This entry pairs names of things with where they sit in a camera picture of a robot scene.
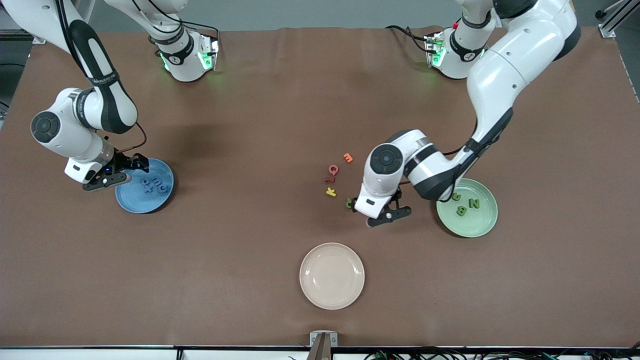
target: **green plate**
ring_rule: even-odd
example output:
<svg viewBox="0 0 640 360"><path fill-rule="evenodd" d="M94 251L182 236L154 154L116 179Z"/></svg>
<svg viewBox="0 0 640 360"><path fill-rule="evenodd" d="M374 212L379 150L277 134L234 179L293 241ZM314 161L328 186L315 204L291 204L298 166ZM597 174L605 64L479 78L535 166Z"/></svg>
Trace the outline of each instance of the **green plate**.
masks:
<svg viewBox="0 0 640 360"><path fill-rule="evenodd" d="M458 201L451 199L436 204L444 226L466 238L477 238L491 231L498 220L498 204L489 189L475 180L462 179L455 193L460 195ZM479 200L479 208L470 206L470 199Z"/></svg>

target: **blue plate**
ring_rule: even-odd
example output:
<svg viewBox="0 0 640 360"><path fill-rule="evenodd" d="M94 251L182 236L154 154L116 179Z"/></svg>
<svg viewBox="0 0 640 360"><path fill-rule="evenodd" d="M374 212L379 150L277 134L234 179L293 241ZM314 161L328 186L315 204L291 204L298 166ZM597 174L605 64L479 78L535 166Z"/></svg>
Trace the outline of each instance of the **blue plate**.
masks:
<svg viewBox="0 0 640 360"><path fill-rule="evenodd" d="M149 159L149 172L124 170L131 181L116 187L116 200L134 214L150 213L164 204L173 191L173 172L158 159Z"/></svg>

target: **metal frame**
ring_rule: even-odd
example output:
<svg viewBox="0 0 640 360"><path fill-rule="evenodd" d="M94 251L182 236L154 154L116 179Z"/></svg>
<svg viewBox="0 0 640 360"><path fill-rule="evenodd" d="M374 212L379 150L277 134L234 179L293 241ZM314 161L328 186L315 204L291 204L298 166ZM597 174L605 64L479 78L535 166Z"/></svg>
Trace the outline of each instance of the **metal frame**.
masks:
<svg viewBox="0 0 640 360"><path fill-rule="evenodd" d="M636 11L640 7L640 0L624 0L619 1L620 5L617 9L615 9L610 16L604 20L604 22L598 25L598 29L600 30L600 35L603 38L614 38L616 37L616 33L614 30L622 24L624 20L626 20L629 15L631 15L634 11ZM607 12L611 9L611 6L602 10L602 12Z"/></svg>

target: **brown tabletop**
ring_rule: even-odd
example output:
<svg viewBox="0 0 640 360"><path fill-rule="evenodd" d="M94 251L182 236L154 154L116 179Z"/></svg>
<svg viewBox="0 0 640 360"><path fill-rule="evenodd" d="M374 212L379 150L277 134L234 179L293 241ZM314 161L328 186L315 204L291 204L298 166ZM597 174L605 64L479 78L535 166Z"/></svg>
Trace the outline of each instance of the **brown tabletop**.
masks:
<svg viewBox="0 0 640 360"><path fill-rule="evenodd" d="M468 173L500 208L477 239L445 231L410 187L414 214L394 224L366 228L344 206L369 151L396 131L419 128L449 151L473 130L465 82L428 69L406 37L224 33L219 72L194 83L162 69L146 34L101 37L148 133L140 150L171 165L175 197L133 215L113 190L85 193L63 173L29 123L87 84L69 55L34 47L0 132L0 345L297 345L316 329L342 345L638 340L640 106L595 28L522 92ZM336 198L323 182L333 163ZM305 254L330 241L366 273L338 311L298 282Z"/></svg>

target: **white plate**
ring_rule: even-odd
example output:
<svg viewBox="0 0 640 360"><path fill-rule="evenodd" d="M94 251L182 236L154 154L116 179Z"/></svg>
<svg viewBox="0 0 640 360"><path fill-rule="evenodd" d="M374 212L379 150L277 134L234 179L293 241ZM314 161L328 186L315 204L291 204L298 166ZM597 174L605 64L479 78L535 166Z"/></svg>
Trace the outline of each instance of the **white plate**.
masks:
<svg viewBox="0 0 640 360"><path fill-rule="evenodd" d="M342 309L360 296L364 266L358 254L343 244L318 245L302 261L300 286L315 306Z"/></svg>

